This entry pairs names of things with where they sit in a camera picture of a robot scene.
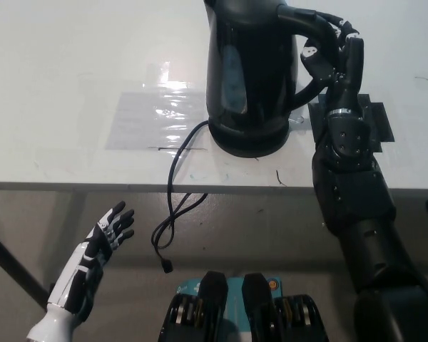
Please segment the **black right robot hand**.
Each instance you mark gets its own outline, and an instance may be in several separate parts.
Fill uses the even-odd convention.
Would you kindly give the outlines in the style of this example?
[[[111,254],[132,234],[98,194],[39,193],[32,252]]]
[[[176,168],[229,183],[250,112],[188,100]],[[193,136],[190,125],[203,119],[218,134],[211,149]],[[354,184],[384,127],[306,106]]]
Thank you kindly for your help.
[[[327,116],[353,115],[362,117],[358,100],[364,67],[364,41],[349,21],[332,14],[317,12],[337,38],[337,65],[323,56],[322,49],[308,39],[302,50],[301,61],[317,87],[326,88]]]

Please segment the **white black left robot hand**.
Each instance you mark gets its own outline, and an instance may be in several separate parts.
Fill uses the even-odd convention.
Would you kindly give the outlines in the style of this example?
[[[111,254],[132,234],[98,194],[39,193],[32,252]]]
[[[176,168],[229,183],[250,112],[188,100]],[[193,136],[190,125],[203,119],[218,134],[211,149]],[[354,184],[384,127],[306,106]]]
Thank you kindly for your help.
[[[134,231],[132,209],[126,203],[110,208],[74,249],[46,303],[45,316],[28,332],[27,341],[72,341],[75,329],[86,321],[103,278],[103,268],[114,251]]]

